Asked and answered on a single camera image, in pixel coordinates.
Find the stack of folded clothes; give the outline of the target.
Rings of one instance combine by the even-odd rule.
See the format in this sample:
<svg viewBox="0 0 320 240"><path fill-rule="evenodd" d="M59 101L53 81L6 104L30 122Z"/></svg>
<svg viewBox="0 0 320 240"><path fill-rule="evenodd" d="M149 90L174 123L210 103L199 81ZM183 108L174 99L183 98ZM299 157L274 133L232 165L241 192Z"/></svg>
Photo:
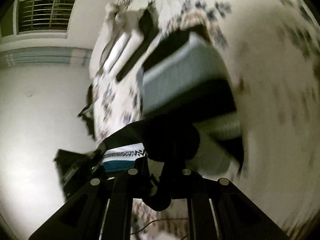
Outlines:
<svg viewBox="0 0 320 240"><path fill-rule="evenodd" d="M122 80L157 36L151 8L122 11L108 3L102 28L94 45L89 63L93 79L106 72Z"/></svg>

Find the black grey striped sweater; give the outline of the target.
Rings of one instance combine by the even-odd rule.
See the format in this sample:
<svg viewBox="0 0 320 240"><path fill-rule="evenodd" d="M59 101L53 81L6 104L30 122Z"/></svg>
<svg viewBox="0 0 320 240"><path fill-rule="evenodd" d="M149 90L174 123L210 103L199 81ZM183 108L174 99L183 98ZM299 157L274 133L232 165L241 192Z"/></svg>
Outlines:
<svg viewBox="0 0 320 240"><path fill-rule="evenodd" d="M206 174L244 163L242 131L219 52L194 30L177 31L120 69L93 80L98 142L142 143L151 160Z"/></svg>

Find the barred window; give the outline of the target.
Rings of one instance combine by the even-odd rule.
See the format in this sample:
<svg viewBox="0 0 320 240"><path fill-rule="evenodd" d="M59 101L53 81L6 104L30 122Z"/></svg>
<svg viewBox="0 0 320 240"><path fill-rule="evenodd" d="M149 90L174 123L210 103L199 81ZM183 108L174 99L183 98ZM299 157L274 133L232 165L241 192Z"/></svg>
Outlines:
<svg viewBox="0 0 320 240"><path fill-rule="evenodd" d="M76 0L17 0L17 33L66 33L75 2Z"/></svg>

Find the floral bed blanket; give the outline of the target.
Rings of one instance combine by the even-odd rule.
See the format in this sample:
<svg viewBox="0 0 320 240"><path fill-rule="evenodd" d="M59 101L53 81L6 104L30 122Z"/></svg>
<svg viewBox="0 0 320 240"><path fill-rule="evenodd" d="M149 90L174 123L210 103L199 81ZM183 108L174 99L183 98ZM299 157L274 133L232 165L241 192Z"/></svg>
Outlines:
<svg viewBox="0 0 320 240"><path fill-rule="evenodd" d="M117 0L160 29L204 27L231 78L244 135L238 187L290 239L319 239L319 10L308 0Z"/></svg>

